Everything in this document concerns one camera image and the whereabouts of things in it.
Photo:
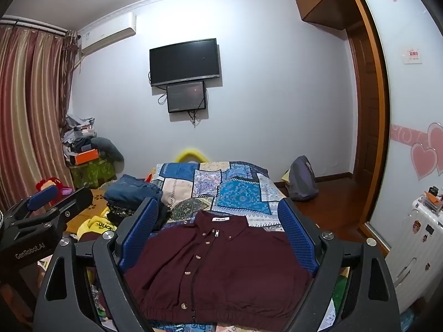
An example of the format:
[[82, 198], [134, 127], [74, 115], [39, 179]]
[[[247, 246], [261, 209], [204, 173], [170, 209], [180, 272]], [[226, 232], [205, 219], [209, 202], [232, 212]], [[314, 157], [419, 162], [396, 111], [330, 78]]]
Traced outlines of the brown cardboard box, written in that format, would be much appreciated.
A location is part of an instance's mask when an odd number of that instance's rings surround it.
[[107, 201], [104, 199], [105, 191], [102, 189], [92, 189], [92, 204], [81, 211], [74, 219], [67, 224], [66, 232], [77, 234], [77, 230], [86, 220], [99, 216], [107, 207]]

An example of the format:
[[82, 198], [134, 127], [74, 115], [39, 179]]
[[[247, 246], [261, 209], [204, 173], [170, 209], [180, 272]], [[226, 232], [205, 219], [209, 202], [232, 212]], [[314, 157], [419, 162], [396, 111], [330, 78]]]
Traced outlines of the small black wall monitor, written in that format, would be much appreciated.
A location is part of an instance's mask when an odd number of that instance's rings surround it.
[[169, 113], [206, 109], [206, 88], [204, 81], [168, 85], [167, 103]]

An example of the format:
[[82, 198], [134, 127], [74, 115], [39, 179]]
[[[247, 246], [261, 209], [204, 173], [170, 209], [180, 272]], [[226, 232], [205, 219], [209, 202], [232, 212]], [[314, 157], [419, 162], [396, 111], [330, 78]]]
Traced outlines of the white wall air conditioner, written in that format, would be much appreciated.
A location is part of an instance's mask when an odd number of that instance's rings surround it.
[[81, 55], [89, 56], [134, 35], [136, 35], [136, 16], [128, 12], [82, 33]]

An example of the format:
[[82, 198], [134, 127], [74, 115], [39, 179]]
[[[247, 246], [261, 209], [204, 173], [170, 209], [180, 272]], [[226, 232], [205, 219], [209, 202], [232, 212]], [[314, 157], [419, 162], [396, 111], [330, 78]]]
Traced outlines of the purple grey backpack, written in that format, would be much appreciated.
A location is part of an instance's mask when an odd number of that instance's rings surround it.
[[319, 194], [315, 174], [305, 155], [299, 156], [289, 169], [288, 195], [295, 201], [309, 201]]

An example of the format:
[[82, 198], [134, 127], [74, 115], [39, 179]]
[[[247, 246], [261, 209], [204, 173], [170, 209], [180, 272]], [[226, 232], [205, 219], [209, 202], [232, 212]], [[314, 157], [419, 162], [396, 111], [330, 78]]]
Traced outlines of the yellow curved headrest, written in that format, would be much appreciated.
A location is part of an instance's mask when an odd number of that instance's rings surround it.
[[175, 163], [188, 163], [188, 162], [195, 162], [195, 163], [208, 163], [209, 159], [199, 150], [195, 148], [186, 148], [174, 159]]

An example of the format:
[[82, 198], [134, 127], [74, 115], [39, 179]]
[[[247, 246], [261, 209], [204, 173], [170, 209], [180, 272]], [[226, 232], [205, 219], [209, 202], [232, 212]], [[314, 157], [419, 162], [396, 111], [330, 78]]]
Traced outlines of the clutter pile of clothes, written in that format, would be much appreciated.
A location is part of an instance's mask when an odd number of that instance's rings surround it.
[[70, 156], [97, 149], [99, 157], [113, 162], [123, 162], [124, 157], [116, 146], [107, 138], [100, 137], [94, 128], [94, 118], [79, 118], [72, 114], [65, 116], [65, 126], [61, 143], [66, 164], [70, 163]]

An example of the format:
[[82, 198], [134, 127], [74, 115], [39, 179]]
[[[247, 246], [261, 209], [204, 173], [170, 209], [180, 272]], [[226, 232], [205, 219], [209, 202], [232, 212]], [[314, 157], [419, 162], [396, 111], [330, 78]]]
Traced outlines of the folded blue denim garment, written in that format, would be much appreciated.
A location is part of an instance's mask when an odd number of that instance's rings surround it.
[[137, 210], [146, 198], [160, 202], [161, 197], [158, 186], [127, 174], [112, 183], [104, 193], [104, 199], [111, 205], [131, 210]]

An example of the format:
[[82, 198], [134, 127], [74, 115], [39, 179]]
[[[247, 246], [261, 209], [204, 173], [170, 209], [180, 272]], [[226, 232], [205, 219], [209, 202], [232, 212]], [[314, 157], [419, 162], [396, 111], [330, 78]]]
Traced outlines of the black patterned folded garment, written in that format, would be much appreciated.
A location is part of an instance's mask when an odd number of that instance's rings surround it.
[[[134, 214], [134, 211], [131, 209], [118, 207], [109, 202], [107, 203], [107, 207], [109, 207], [109, 212], [107, 213], [106, 218], [115, 226], [118, 226], [126, 217], [130, 217]], [[163, 203], [160, 203], [158, 207], [158, 218], [153, 227], [153, 232], [159, 231], [170, 217], [171, 210]]]

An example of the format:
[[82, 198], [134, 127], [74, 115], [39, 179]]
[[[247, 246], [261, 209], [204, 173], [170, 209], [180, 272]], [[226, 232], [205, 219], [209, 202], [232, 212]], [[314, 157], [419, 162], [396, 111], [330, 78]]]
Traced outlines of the orange box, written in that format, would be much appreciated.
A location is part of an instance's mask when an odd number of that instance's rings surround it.
[[79, 154], [75, 154], [70, 156], [70, 163], [74, 166], [87, 164], [93, 160], [97, 160], [99, 158], [99, 153], [97, 149], [92, 149], [89, 151], [84, 151]]

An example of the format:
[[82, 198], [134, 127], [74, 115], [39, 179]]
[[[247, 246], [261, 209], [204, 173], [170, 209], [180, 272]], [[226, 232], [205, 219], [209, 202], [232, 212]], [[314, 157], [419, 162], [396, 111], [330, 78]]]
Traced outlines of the blue patchwork bed quilt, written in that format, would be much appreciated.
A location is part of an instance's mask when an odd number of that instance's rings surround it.
[[281, 232], [277, 207], [284, 194], [266, 169], [243, 161], [158, 164], [151, 180], [162, 190], [171, 222], [189, 222], [200, 210], [245, 217], [251, 227]]

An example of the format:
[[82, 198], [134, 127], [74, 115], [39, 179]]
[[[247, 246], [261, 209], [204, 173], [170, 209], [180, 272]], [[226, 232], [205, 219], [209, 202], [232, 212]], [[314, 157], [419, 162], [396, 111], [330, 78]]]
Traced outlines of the black wall television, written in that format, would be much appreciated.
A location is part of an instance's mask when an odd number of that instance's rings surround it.
[[219, 78], [220, 75], [215, 38], [174, 43], [150, 50], [151, 86]]

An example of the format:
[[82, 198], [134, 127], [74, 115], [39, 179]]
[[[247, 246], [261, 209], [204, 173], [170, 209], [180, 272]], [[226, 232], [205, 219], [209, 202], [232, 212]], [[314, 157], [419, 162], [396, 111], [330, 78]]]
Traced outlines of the yellow duck print shirt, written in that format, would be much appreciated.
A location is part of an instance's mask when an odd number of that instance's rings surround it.
[[111, 223], [106, 217], [94, 216], [85, 220], [77, 230], [77, 239], [80, 241], [81, 238], [87, 234], [102, 235], [107, 231], [115, 232], [117, 227]]

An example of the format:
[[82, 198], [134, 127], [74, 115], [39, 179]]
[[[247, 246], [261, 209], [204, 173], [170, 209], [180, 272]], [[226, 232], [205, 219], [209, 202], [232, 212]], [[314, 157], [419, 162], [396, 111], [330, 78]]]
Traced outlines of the red toy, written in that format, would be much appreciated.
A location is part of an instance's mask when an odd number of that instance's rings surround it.
[[65, 186], [60, 179], [56, 177], [50, 177], [47, 179], [40, 180], [36, 185], [37, 191], [44, 190], [46, 188], [55, 186], [57, 189], [57, 196], [65, 197], [73, 192], [73, 188], [69, 186]]

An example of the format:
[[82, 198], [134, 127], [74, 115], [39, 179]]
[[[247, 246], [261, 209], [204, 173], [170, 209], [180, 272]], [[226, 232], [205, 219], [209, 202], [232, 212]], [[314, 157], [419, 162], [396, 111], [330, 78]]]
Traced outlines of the maroon button shirt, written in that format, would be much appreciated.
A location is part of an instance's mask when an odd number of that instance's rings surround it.
[[150, 238], [125, 280], [148, 320], [281, 331], [311, 274], [284, 233], [199, 211]]

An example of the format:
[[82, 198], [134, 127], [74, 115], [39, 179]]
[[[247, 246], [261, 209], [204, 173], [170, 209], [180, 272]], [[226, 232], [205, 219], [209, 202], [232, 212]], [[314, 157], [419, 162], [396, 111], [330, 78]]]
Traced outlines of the green patterned storage box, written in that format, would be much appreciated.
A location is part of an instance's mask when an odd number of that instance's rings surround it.
[[114, 165], [106, 158], [98, 158], [78, 166], [70, 166], [74, 187], [99, 188], [116, 177]]

